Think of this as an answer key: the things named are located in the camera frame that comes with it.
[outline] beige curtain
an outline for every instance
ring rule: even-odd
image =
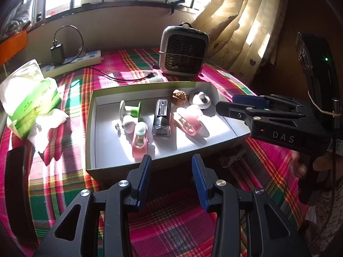
[[[211,0],[192,26],[209,34],[208,59],[249,85],[277,48],[287,3]]]

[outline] wall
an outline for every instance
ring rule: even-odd
[[[326,37],[335,61],[343,98],[343,27],[325,0],[289,0],[280,34],[276,65],[267,65],[251,85],[258,94],[280,94],[308,100],[305,75],[295,51],[297,32]]]
[[[170,9],[142,6],[117,6],[78,12],[48,22],[27,34],[28,45],[7,66],[13,71],[31,59],[51,63],[50,48],[55,31],[63,25],[76,26],[90,51],[159,47],[163,30],[169,25],[191,22],[194,14]],[[78,53],[81,40],[72,28],[60,30],[56,39],[63,42],[66,57]]]

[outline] small metal screw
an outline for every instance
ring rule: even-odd
[[[80,195],[83,197],[88,196],[88,195],[90,195],[90,191],[89,190],[81,190]]]
[[[124,186],[129,185],[129,182],[127,180],[123,179],[118,184],[119,184],[119,186],[124,187]]]
[[[224,181],[223,179],[219,179],[218,181],[215,182],[216,185],[218,186],[226,186],[226,181]]]
[[[265,190],[263,188],[255,188],[255,193],[258,195],[263,195],[265,193]]]

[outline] green tissue package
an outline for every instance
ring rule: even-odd
[[[49,113],[61,101],[56,80],[44,78],[36,60],[24,64],[0,85],[0,100],[7,113],[7,126],[23,139],[36,117]]]

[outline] blue gripper pad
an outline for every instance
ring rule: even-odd
[[[261,97],[247,96],[244,94],[235,94],[232,97],[232,103],[239,103],[242,105],[251,105],[256,107],[256,109],[263,110],[269,108],[269,103]]]
[[[217,205],[213,184],[218,180],[214,170],[206,168],[199,154],[192,157],[192,172],[200,205],[206,212],[212,212]]]
[[[140,211],[144,206],[151,176],[151,156],[144,155],[139,168],[131,170],[126,177],[131,183],[131,194],[125,203],[133,207],[133,211]]]

